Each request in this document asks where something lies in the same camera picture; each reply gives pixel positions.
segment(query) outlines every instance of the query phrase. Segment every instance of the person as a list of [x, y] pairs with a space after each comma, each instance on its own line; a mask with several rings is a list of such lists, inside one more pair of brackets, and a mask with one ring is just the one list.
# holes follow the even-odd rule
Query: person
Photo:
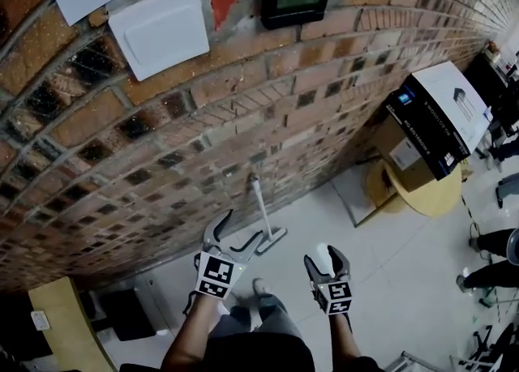
[[488, 148], [488, 152], [499, 162], [517, 156], [519, 155], [519, 137], [511, 142], [501, 144], [498, 148]]
[[508, 195], [519, 195], [519, 173], [511, 174], [500, 180], [495, 188], [495, 196], [497, 205], [503, 208], [503, 199]]
[[[251, 330], [251, 314], [244, 306], [232, 307], [210, 331], [220, 303], [198, 294], [185, 323], [162, 362], [161, 370], [315, 371], [310, 349], [304, 344], [286, 307], [263, 279], [253, 282], [263, 324]], [[333, 369], [381, 372], [376, 362], [363, 357], [343, 314], [328, 316], [332, 335]]]
[[[469, 240], [469, 246], [476, 252], [486, 250], [492, 254], [510, 258], [510, 255], [507, 253], [508, 241], [515, 231], [515, 229], [503, 229], [487, 235], [481, 235], [477, 238], [471, 238]], [[517, 248], [514, 251], [515, 259], [519, 257], [519, 249]], [[483, 267], [468, 277], [458, 276], [456, 282], [463, 293], [468, 293], [471, 289], [519, 287], [519, 265], [511, 263], [507, 259], [501, 263]]]

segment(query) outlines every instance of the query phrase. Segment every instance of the white floor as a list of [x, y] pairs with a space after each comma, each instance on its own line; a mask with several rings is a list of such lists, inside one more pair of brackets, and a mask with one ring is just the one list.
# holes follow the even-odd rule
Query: white floor
[[[464, 184], [463, 196], [482, 233], [519, 226], [519, 196], [506, 198], [500, 210], [494, 194], [502, 177], [519, 170], [519, 158], [508, 160], [503, 173], [488, 171], [474, 158], [471, 164], [475, 174]], [[474, 331], [493, 324], [498, 335], [508, 325], [515, 306], [502, 305], [498, 317], [497, 306], [486, 309], [477, 303], [480, 295], [462, 294], [456, 286], [464, 267], [475, 270], [484, 264], [467, 246], [471, 220], [461, 201], [439, 219], [406, 208], [398, 214], [382, 213], [355, 229], [333, 185], [344, 190], [348, 177], [342, 175], [272, 214], [273, 224], [286, 227], [289, 235], [263, 257], [253, 257], [235, 288], [246, 296], [252, 294], [254, 278], [268, 281], [297, 323], [318, 371], [332, 371], [328, 321], [312, 300], [302, 259], [315, 253], [320, 243], [334, 245], [351, 262], [354, 336], [362, 352], [381, 367], [405, 350], [451, 369], [448, 355], [466, 355]], [[231, 235], [227, 242], [243, 244], [260, 228], [261, 222]], [[125, 362], [161, 364], [182, 325], [181, 312], [194, 283], [193, 256], [188, 255], [103, 291], [136, 287], [153, 326], [163, 331], [127, 343], [119, 342], [112, 331], [101, 333], [117, 367]], [[500, 289], [499, 298], [511, 298], [514, 292]]]

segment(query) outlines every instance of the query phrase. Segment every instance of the white switch plate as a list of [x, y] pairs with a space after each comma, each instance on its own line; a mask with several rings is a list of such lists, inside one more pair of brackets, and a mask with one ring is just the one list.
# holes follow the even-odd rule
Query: white switch plate
[[201, 0], [143, 0], [109, 25], [139, 81], [209, 52]]
[[36, 330], [42, 331], [42, 330], [50, 329], [49, 320], [47, 320], [47, 316], [45, 315], [44, 311], [32, 311], [31, 317], [32, 317], [32, 322], [34, 323], [34, 326], [36, 327]]

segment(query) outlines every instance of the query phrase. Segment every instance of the mop handle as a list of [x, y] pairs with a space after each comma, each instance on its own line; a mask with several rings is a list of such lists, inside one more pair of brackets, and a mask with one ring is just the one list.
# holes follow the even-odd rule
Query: mop handle
[[272, 230], [270, 229], [270, 224], [268, 223], [267, 210], [265, 209], [263, 195], [261, 194], [260, 180], [257, 177], [252, 178], [252, 188], [254, 189], [256, 198], [258, 199], [259, 207], [261, 208], [261, 213], [263, 213], [263, 219], [265, 221], [265, 224], [267, 225], [268, 240], [272, 242], [274, 240], [274, 237], [272, 235]]

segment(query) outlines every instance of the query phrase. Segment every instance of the black pants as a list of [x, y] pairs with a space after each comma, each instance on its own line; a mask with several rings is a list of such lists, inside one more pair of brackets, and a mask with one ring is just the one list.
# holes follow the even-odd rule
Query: black pants
[[[480, 250], [506, 257], [506, 245], [514, 229], [503, 229], [478, 238]], [[473, 272], [465, 278], [463, 285], [468, 289], [485, 289], [490, 287], [519, 287], [519, 266], [508, 261], [492, 264]]]
[[495, 155], [500, 161], [519, 155], [519, 138], [501, 145], [496, 149]]

